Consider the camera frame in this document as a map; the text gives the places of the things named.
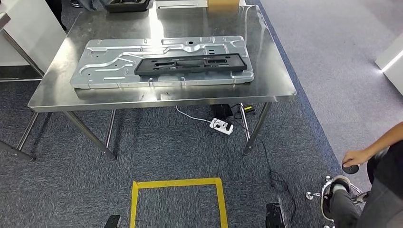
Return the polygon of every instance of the gray pants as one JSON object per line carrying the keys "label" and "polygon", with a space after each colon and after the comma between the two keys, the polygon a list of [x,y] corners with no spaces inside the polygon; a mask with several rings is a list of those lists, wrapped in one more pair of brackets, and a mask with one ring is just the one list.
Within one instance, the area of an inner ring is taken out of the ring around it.
{"label": "gray pants", "polygon": [[334,192],[330,212],[335,228],[401,228],[403,227],[403,200],[387,189],[377,178],[361,216],[350,195],[344,190]]}

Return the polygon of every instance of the black case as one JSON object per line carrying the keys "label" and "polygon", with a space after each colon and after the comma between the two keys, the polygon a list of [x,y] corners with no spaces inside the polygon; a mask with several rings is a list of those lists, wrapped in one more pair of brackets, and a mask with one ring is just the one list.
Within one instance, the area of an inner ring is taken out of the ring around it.
{"label": "black case", "polygon": [[134,70],[139,76],[242,71],[248,66],[238,53],[142,59]]}
{"label": "black case", "polygon": [[110,13],[143,12],[149,3],[150,0],[111,0],[105,8]]}

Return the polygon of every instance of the power strip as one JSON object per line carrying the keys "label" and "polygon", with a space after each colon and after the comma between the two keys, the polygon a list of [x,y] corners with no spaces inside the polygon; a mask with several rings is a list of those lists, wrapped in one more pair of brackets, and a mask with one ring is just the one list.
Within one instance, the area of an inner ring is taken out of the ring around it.
{"label": "power strip", "polygon": [[219,120],[217,118],[214,118],[211,123],[210,127],[212,129],[215,129],[219,132],[222,132],[224,134],[230,135],[234,131],[234,125],[231,123],[227,123],[225,121]]}

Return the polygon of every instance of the white wall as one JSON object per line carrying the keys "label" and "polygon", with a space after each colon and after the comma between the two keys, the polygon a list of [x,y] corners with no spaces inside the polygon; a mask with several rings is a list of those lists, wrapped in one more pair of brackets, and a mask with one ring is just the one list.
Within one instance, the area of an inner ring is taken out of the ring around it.
{"label": "white wall", "polygon": [[[2,0],[0,11],[11,18],[4,29],[46,72],[66,37],[45,0]],[[0,66],[26,65],[18,53],[0,38]]]}

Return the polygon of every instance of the yellow floor marking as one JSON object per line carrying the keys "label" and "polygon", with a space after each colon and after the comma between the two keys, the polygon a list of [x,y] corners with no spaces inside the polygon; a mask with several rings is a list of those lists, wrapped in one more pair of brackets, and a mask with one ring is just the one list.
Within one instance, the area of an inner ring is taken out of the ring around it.
{"label": "yellow floor marking", "polygon": [[183,187],[195,185],[208,185],[215,184],[217,190],[218,208],[220,211],[221,228],[227,228],[227,212],[225,210],[224,189],[222,187],[221,178],[199,178],[199,179],[184,179],[184,180],[162,180],[162,181],[148,181],[136,182],[133,181],[132,186],[132,205],[130,210],[130,228],[135,227],[137,196],[139,189],[151,188],[165,188],[165,187]]}

